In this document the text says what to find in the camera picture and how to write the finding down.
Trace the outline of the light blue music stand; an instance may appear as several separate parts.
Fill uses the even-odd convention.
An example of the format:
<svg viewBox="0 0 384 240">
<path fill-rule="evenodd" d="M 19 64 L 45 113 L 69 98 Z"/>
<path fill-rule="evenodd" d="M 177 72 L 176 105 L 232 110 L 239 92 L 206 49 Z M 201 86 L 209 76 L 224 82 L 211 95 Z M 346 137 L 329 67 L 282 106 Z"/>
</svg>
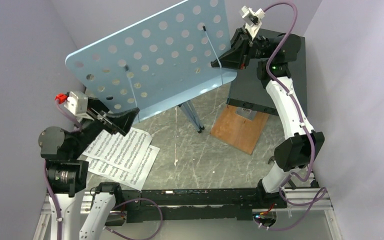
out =
<svg viewBox="0 0 384 240">
<path fill-rule="evenodd" d="M 230 49 L 223 0 L 184 0 L 97 40 L 66 67 L 113 113 L 139 108 L 138 120 L 232 82 L 212 67 Z"/>
</svg>

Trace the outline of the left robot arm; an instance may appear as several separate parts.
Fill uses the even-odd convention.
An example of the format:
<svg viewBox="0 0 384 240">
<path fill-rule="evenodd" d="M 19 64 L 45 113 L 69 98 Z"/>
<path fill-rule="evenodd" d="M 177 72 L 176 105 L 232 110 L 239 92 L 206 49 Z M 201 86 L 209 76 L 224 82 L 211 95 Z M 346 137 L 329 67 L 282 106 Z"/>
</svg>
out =
<svg viewBox="0 0 384 240">
<path fill-rule="evenodd" d="M 101 132 L 126 136 L 131 130 L 139 108 L 111 113 L 98 99 L 88 98 L 84 103 L 71 98 L 54 100 L 57 109 L 74 124 L 74 129 L 49 126 L 38 137 L 40 157 L 51 210 L 52 240 L 96 240 L 111 210 L 124 203 L 118 183 L 101 183 L 96 203 L 86 222 L 80 225 L 81 204 L 85 195 L 89 163 L 80 155 Z"/>
</svg>

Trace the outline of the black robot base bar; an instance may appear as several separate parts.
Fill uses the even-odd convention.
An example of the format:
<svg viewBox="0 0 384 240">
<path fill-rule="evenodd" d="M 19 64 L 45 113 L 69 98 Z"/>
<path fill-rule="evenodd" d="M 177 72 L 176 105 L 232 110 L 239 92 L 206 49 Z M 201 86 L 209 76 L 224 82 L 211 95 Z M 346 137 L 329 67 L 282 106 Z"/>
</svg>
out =
<svg viewBox="0 0 384 240">
<path fill-rule="evenodd" d="M 284 210 L 287 203 L 278 193 L 261 186 L 245 188 L 123 190 L 111 213 L 127 223 L 235 219 L 251 221 L 261 212 Z"/>
</svg>

